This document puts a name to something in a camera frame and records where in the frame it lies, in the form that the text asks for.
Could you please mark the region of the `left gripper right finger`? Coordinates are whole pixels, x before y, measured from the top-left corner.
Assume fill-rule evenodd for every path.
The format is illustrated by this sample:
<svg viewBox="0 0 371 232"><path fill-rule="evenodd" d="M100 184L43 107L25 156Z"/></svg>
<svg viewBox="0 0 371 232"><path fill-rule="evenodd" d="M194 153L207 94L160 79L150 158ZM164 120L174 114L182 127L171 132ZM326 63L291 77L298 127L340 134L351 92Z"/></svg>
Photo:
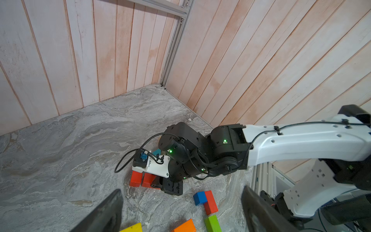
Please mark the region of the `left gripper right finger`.
<svg viewBox="0 0 371 232"><path fill-rule="evenodd" d="M244 187L241 202L249 232L298 231L249 186Z"/></svg>

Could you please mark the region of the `red block pair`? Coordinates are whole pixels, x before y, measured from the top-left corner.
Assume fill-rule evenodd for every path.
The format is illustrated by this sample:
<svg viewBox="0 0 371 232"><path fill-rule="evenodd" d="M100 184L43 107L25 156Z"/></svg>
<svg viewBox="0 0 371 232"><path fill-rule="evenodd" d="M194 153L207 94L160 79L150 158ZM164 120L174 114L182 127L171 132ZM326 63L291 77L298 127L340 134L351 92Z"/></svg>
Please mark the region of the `red block pair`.
<svg viewBox="0 0 371 232"><path fill-rule="evenodd" d="M130 187L140 187L142 185L143 173L132 171L129 182Z"/></svg>
<svg viewBox="0 0 371 232"><path fill-rule="evenodd" d="M159 189L157 187L152 187L152 183L153 181L155 181L156 178L156 175L144 173L141 186L144 188Z"/></svg>

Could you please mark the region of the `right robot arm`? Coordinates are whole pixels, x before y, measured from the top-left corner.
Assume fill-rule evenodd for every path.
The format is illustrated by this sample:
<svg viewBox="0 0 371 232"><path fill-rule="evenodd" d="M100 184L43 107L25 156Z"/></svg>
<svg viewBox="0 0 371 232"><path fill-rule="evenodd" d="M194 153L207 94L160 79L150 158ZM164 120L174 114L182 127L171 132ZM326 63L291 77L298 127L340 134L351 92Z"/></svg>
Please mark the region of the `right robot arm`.
<svg viewBox="0 0 371 232"><path fill-rule="evenodd" d="M273 202L292 224L308 222L321 206L349 190L371 188L371 116L354 104L329 120L222 125L205 136L180 122L166 129L158 147L170 157L169 172L151 185L177 196L185 179L200 174L225 176L275 160L314 159L300 183Z"/></svg>

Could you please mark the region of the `orange block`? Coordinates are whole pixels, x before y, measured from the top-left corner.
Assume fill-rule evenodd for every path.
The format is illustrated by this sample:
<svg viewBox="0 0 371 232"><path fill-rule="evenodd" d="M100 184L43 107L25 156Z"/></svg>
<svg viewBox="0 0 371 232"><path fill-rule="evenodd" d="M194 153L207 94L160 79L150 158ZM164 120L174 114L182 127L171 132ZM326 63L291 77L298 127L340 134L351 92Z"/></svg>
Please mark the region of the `orange block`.
<svg viewBox="0 0 371 232"><path fill-rule="evenodd" d="M196 232L196 231L197 230L192 219L189 219L188 221L184 222L183 224L172 230L172 232Z"/></svg>

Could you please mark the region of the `yellow rectangular block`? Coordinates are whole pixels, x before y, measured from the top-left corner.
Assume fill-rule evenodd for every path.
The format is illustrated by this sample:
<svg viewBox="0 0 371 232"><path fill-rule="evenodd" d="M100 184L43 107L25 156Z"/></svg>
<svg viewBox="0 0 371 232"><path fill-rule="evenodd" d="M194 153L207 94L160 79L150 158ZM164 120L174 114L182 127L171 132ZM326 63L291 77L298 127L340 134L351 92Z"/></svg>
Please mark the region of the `yellow rectangular block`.
<svg viewBox="0 0 371 232"><path fill-rule="evenodd" d="M120 232L143 232L142 224L141 223L134 224L130 227L121 230Z"/></svg>

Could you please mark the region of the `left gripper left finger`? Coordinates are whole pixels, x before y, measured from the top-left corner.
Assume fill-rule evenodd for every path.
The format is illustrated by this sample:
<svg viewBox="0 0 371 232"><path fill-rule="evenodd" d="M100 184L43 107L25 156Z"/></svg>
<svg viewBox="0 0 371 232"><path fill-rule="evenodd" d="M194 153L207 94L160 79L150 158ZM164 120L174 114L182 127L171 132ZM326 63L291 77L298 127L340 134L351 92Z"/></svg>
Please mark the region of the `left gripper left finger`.
<svg viewBox="0 0 371 232"><path fill-rule="evenodd" d="M119 232L122 221L123 195L115 189L71 232Z"/></svg>

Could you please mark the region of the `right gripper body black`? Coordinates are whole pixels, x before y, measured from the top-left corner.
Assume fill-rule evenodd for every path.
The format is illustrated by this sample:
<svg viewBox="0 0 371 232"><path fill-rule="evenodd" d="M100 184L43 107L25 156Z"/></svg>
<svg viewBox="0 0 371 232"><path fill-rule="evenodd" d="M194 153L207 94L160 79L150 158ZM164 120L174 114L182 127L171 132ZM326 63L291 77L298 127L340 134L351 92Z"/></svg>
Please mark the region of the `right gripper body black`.
<svg viewBox="0 0 371 232"><path fill-rule="evenodd" d="M183 194L183 181L208 174L209 141L184 122L169 126L159 140L158 147L170 157L168 176L159 179L160 189L170 195Z"/></svg>

